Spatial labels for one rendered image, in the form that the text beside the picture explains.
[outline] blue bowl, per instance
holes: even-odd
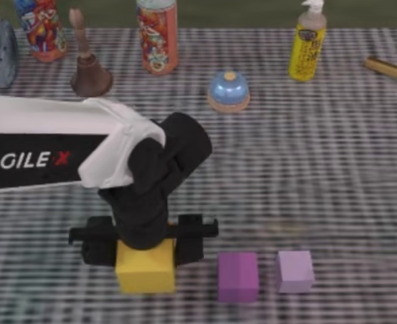
[[[209,86],[209,96],[221,105],[239,105],[247,100],[248,82],[238,72],[219,72]]]

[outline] yellow cube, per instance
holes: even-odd
[[[117,241],[115,273],[128,294],[175,292],[174,240],[150,250],[134,250]]]

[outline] lavender cube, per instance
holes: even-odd
[[[218,301],[254,302],[259,296],[259,267],[254,252],[218,255]]]
[[[279,251],[275,262],[275,280],[280,294],[309,292],[315,281],[311,253]]]

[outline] wooden handle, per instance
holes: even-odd
[[[397,78],[397,65],[388,62],[380,61],[374,57],[368,57],[365,61],[365,67],[370,70]]]
[[[92,55],[86,38],[84,18],[82,12],[77,8],[70,9],[70,23],[74,28],[78,43],[78,54],[81,58],[87,59]]]

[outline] table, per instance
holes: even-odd
[[[79,245],[68,246],[70,227],[110,213],[94,190],[0,194],[0,323],[397,323],[397,81],[361,66],[369,55],[397,64],[397,29],[330,30],[306,84],[287,77],[292,30],[181,30],[180,66],[165,77],[141,68],[135,30],[88,35],[113,72],[109,97],[155,119],[183,111],[207,129],[214,153],[169,207],[216,216],[221,234],[206,241],[205,260],[179,269],[177,294],[125,296],[112,270],[83,265]],[[47,65],[18,38],[20,74],[0,95],[77,100],[74,43]],[[249,81],[244,113],[206,104],[224,68]],[[283,249],[311,250],[310,294],[276,294]],[[229,250],[259,254],[257,303],[216,303],[216,257]]]

